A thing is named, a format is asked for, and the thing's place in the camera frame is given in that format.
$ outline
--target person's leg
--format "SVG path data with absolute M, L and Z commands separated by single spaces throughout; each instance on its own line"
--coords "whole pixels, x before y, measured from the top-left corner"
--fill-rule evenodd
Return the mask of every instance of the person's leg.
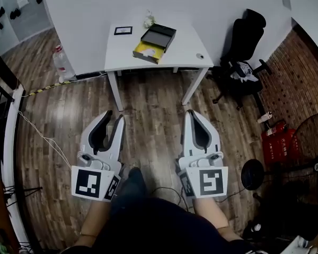
M 147 188 L 143 174 L 139 168 L 135 167 L 129 172 L 128 179 L 121 186 L 118 196 L 112 200 L 111 215 L 143 199 L 146 195 Z

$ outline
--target black office chair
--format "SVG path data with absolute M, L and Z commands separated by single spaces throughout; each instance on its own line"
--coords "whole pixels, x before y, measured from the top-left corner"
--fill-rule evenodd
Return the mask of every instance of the black office chair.
M 239 62 L 247 64 L 257 79 L 259 79 L 258 72 L 262 70 L 266 70 L 270 75 L 272 74 L 270 68 L 261 59 L 259 60 L 261 66 L 255 70 L 245 62 L 253 56 L 255 48 L 264 34 L 263 28 L 265 26 L 265 18 L 249 9 L 244 13 L 244 18 L 237 19 L 234 22 L 231 48 L 225 56 L 221 57 L 221 67 L 211 68 L 212 76 L 208 76 L 208 78 L 213 78 L 220 86 L 221 94 L 213 100 L 214 104 L 218 103 L 226 92 L 229 92 L 234 97 L 238 104 L 238 110 L 243 106 L 241 101 L 242 96 L 254 95 L 256 100 L 257 98 L 259 99 L 257 92 L 263 89 L 260 80 L 256 82 L 249 80 L 241 82 L 238 79 L 231 78 L 230 75 L 236 71 L 240 77 L 246 76 Z

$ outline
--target wooden floor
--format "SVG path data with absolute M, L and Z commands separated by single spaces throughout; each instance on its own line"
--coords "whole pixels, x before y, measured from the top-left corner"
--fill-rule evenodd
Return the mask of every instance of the wooden floor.
M 55 30 L 50 30 L 5 54 L 6 63 L 27 92 L 57 81 L 51 60 L 52 49 L 57 43 Z M 27 97 L 22 112 L 46 137 L 59 144 L 72 165 L 76 164 L 81 133 L 96 116 L 106 110 L 113 110 L 113 121 L 120 114 L 124 115 L 126 135 L 121 161 L 130 167 L 141 168 L 151 192 L 160 186 L 180 191 L 174 159 L 182 150 L 180 137 L 184 113 L 194 109 L 220 134 L 224 164 L 229 167 L 230 195 L 243 189 L 240 178 L 245 162 L 252 158 L 263 162 L 262 127 L 257 124 L 259 112 L 251 96 L 243 100 L 244 107 L 240 111 L 236 110 L 230 97 L 224 97 L 217 105 L 212 104 L 219 90 L 213 81 L 205 78 L 190 103 L 182 106 L 180 100 L 193 74 L 195 71 L 173 74 L 171 70 L 158 70 L 118 77 L 125 107 L 121 113 L 116 109 L 106 76 Z M 19 124 L 17 166 L 24 187 L 43 187 L 41 192 L 26 199 L 42 247 L 64 249 L 73 244 L 89 202 L 72 197 L 67 165 L 24 120 Z M 175 203 L 179 200 L 171 190 L 161 189 L 155 195 Z M 238 233 L 243 231 L 257 209 L 252 192 L 246 190 L 220 206 Z

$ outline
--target table leg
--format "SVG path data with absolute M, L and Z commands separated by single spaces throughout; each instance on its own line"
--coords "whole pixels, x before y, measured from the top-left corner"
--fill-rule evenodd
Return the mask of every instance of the table leg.
M 191 85 L 187 89 L 187 91 L 186 91 L 186 93 L 181 101 L 182 105 L 187 105 L 191 96 L 196 91 L 197 87 L 199 86 L 201 80 L 203 79 L 203 77 L 205 76 L 207 71 L 208 71 L 208 68 L 200 68 L 198 70 L 196 77 L 194 78 L 194 80 L 192 80 Z
M 117 80 L 116 80 L 116 73 L 114 71 L 109 71 L 107 73 L 108 79 L 110 81 L 110 85 L 112 88 L 113 96 L 114 99 L 116 100 L 116 104 L 118 107 L 119 111 L 123 111 L 123 106 L 121 103 L 120 95 L 119 95 L 119 90 L 118 90 L 118 85 L 117 85 Z

